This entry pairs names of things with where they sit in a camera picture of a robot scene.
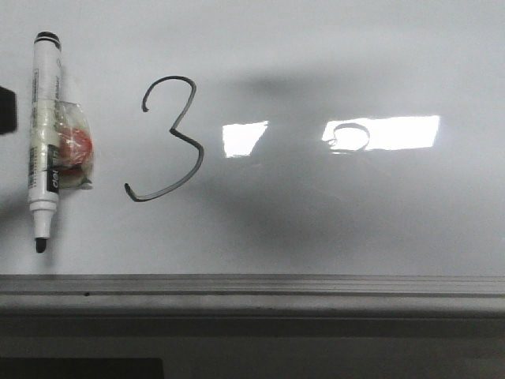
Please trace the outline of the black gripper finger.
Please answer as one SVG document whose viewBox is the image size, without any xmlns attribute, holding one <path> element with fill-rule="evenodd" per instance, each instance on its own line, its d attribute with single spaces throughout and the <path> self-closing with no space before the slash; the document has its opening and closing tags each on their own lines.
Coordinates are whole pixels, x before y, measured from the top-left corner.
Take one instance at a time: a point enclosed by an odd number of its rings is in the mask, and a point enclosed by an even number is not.
<svg viewBox="0 0 505 379">
<path fill-rule="evenodd" d="M 0 134 L 17 130 L 17 96 L 8 88 L 0 87 Z"/>
</svg>

